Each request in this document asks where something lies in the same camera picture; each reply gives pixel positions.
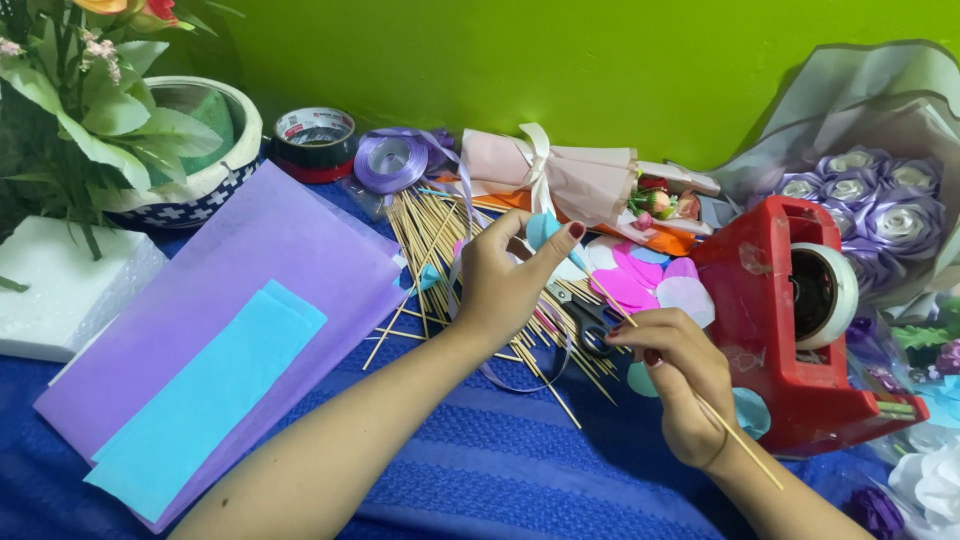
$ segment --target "flower pot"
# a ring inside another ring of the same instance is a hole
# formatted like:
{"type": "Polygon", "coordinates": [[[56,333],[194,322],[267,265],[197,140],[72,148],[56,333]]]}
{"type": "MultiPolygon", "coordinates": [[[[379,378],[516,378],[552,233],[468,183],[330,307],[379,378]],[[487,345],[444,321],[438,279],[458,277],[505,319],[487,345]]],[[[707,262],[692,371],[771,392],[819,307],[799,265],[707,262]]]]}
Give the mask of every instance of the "flower pot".
{"type": "Polygon", "coordinates": [[[145,233],[93,226],[94,261],[72,227],[30,216],[0,244],[0,276],[30,286],[0,288],[0,355],[69,361],[167,261],[145,233]]]}
{"type": "Polygon", "coordinates": [[[151,191],[126,189],[105,204],[119,225],[162,229],[200,227],[256,171],[263,120],[243,92],[200,77],[152,77],[150,88],[203,86],[221,93],[227,101],[236,143],[227,154],[207,168],[191,174],[186,184],[168,184],[151,191]]]}

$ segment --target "hand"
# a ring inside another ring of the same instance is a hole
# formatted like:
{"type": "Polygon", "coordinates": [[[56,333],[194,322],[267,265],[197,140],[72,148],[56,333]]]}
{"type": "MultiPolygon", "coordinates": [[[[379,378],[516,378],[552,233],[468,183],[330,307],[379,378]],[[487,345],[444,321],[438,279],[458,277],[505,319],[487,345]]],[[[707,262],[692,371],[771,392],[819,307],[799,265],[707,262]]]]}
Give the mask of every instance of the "hand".
{"type": "Polygon", "coordinates": [[[663,401],[667,445],[683,463],[709,472],[737,445],[693,390],[738,429],[727,359],[681,309],[651,309],[631,318],[638,328],[625,321],[607,335],[607,342],[633,347],[635,361],[646,363],[663,401]]]}
{"type": "Polygon", "coordinates": [[[525,237],[532,215],[512,209],[464,246],[463,302],[451,329],[479,337],[491,354],[527,324],[550,275],[587,232],[583,223],[567,223],[535,255],[527,252],[529,259],[517,264],[511,253],[522,244],[515,236],[525,237]]]}

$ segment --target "white and blue pot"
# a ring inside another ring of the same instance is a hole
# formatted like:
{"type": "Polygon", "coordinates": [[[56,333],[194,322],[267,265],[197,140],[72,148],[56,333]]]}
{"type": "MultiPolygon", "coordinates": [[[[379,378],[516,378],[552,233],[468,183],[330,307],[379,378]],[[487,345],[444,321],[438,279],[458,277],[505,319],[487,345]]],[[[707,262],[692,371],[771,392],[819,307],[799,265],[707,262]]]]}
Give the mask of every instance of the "white and blue pot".
{"type": "Polygon", "coordinates": [[[223,83],[200,77],[152,77],[145,82],[150,87],[196,85],[219,91],[227,101],[234,132],[240,136],[221,160],[188,176],[186,184],[168,184],[157,192],[125,189],[105,210],[125,227],[200,227],[259,166],[263,119],[250,98],[223,83]]]}

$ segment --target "red tape dispenser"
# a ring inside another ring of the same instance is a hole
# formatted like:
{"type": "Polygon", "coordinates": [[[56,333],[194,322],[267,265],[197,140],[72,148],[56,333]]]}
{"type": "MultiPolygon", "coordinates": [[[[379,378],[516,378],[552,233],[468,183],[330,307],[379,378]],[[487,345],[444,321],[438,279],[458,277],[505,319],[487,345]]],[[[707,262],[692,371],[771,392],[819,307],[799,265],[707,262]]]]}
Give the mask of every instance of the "red tape dispenser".
{"type": "Polygon", "coordinates": [[[844,331],[858,294],[839,250],[826,210],[777,195],[690,254],[716,304],[710,337],[730,361],[733,385],[770,409],[759,443],[779,457],[847,448],[930,416],[919,397],[850,387],[844,331]]]}

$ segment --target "black scissors handle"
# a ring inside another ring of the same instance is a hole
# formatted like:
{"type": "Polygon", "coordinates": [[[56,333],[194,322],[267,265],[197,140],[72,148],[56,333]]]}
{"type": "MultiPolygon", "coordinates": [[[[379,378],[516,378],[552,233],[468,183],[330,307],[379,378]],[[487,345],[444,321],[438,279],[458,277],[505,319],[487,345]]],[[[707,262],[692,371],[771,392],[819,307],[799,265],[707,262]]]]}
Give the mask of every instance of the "black scissors handle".
{"type": "Polygon", "coordinates": [[[607,358],[613,355],[614,347],[604,341],[611,326],[604,317],[607,306],[596,306],[574,296],[570,302],[563,304],[564,310],[577,323],[577,341],[588,353],[607,358]]]}

